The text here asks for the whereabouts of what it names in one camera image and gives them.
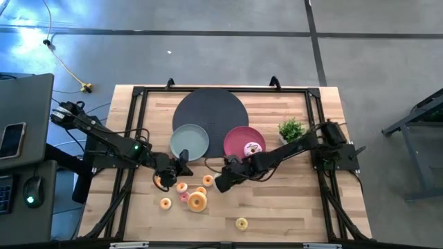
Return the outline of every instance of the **wooden tabletop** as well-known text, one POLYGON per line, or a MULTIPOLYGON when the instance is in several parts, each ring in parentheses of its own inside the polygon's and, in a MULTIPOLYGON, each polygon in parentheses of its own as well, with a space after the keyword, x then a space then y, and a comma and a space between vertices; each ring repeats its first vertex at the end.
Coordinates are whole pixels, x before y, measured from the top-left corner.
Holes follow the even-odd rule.
MULTIPOLYGON (((132 85, 115 88, 107 119, 107 127, 125 130, 132 85)), ((336 87, 320 87, 326 118, 343 123, 345 118, 336 87)), ((189 93, 148 93, 143 126, 148 128, 153 151, 170 152, 172 116, 180 101, 189 93)), ((282 144, 278 140, 278 124, 295 117, 308 126, 305 97, 294 93, 234 93, 244 104, 249 125, 266 140, 266 149, 282 144)), ((133 127, 138 120, 137 102, 133 127)), ((347 129, 341 126, 345 135, 347 129)), ((210 166, 221 169, 221 159, 211 159, 210 166)), ((180 177, 189 185, 189 192, 201 186, 202 177, 213 174, 202 159, 188 164, 192 177, 180 177)), ((194 213, 179 201, 174 189, 164 193, 152 183, 152 169, 136 170, 127 216, 125 240, 144 241, 263 241, 321 242, 327 241, 325 221, 316 172, 311 168, 309 152, 284 161, 267 182, 245 181, 220 194, 207 187, 208 207, 194 213), (162 198, 172 200, 172 207, 159 207, 162 198), (244 217, 248 229, 240 232, 235 220, 244 217)), ((92 182, 79 235, 89 232, 109 206, 116 175, 115 169, 100 172, 92 182)), ((370 227, 359 182, 349 172, 337 172, 343 208, 363 234, 370 237, 370 227)), ((121 205, 116 212, 114 232, 118 226, 121 205)), ((336 214, 332 210, 334 231, 338 234, 336 214)))

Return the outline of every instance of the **computer mouse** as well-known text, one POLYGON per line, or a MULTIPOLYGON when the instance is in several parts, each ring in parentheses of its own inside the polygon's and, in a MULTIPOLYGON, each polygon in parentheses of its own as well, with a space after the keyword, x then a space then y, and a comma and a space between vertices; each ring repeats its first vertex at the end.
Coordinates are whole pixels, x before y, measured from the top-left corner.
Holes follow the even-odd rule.
POLYGON ((38 208, 44 202, 43 178, 33 176, 23 186, 23 198, 28 208, 38 208))

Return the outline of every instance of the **keyboard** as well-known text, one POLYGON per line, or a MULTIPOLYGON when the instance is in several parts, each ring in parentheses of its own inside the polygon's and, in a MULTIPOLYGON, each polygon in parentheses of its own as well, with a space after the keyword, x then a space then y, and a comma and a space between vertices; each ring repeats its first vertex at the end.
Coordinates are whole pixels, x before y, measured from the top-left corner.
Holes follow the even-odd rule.
POLYGON ((13 183, 12 175, 0 176, 0 215, 11 213, 13 183))

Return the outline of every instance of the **pink bowl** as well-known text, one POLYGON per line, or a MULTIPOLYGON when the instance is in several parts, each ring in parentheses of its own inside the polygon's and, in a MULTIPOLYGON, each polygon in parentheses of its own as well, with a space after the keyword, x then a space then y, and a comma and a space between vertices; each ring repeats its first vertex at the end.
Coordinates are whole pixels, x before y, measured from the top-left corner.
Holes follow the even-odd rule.
POLYGON ((256 142, 266 151, 266 143, 260 132, 251 127, 236 127, 224 138, 224 153, 227 156, 237 155, 240 159, 245 158, 244 147, 248 142, 256 142))

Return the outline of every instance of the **pink frosted donut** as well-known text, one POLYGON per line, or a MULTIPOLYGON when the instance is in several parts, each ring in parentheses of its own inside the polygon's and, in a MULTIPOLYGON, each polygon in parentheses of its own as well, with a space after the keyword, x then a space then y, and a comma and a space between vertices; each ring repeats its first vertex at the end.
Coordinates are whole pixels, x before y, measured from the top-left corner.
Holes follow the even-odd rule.
POLYGON ((188 202, 189 192, 183 192, 179 196, 181 202, 188 202))
POLYGON ((248 142, 243 148, 243 153, 245 156, 250 156, 252 154, 262 151, 263 151, 262 147, 256 142, 248 142))

